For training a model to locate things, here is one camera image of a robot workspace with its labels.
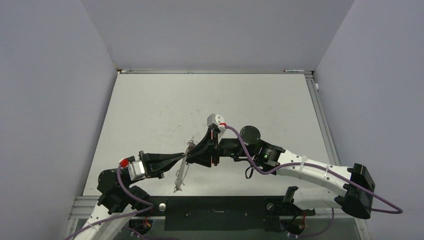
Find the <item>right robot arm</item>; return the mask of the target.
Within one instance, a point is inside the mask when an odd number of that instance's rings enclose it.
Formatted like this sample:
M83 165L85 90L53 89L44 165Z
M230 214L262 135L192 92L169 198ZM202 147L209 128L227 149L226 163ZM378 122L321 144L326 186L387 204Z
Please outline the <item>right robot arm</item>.
M334 208L358 219L370 219L376 185L364 165L337 166L300 156L262 140L260 131L251 125L236 131L235 138L224 138L228 129L229 126L222 123L208 130L188 152L187 163L210 168L218 165L221 157L235 162L247 161L262 175L293 177L316 185L315 188L292 186L287 189L282 207L289 214Z

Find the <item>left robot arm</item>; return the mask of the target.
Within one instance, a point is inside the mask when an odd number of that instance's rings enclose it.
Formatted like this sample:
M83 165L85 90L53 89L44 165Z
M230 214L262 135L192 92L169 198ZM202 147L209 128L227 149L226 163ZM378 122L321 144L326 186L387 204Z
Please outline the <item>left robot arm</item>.
M117 168L102 171L97 180L101 195L84 226L67 236L68 240L111 240L136 215L163 215L165 201L154 201L135 184L146 179L162 179L186 154L158 154L139 152L125 157Z

